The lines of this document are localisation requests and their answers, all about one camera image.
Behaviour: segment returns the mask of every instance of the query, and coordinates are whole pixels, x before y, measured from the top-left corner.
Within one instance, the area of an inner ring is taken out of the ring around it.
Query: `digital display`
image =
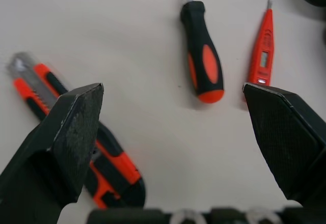
[[[263,52],[261,54],[261,60],[260,60],[261,67],[267,68],[267,58],[268,58],[268,52]]]

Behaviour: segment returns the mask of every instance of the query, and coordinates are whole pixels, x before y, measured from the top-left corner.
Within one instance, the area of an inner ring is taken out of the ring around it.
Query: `orange and black utility knife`
[[[8,65],[14,86],[29,108],[43,120],[57,98],[67,89],[44,64],[36,64],[28,53],[14,55]],[[143,207],[144,181],[113,134],[99,122],[85,187],[100,208]]]

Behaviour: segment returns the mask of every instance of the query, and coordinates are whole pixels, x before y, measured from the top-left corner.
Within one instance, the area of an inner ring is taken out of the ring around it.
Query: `red voltage tester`
[[[249,82],[269,86],[274,56],[272,1],[268,0],[267,10],[253,50]]]

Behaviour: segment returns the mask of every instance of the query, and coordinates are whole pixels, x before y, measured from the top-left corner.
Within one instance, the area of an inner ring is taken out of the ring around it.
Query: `white background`
[[[102,122],[142,172],[148,208],[280,209],[288,202],[256,144],[241,99],[267,0],[201,0],[219,52],[226,93],[214,105],[193,96],[179,12],[185,0],[0,0],[0,171],[38,121],[5,64],[32,52],[69,88],[104,84]],[[326,119],[322,9],[274,0],[272,85],[301,95]],[[86,190],[59,223],[85,223]]]

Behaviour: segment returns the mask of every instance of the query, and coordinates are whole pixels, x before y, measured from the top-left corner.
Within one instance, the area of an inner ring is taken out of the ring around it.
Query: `screwdriver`
[[[196,94],[204,103],[215,103],[224,95],[220,58],[209,36],[203,2],[187,0],[181,22],[187,36],[188,65]]]
[[[274,56],[272,0],[267,2],[267,10],[253,50],[249,72],[249,82],[269,86]]]

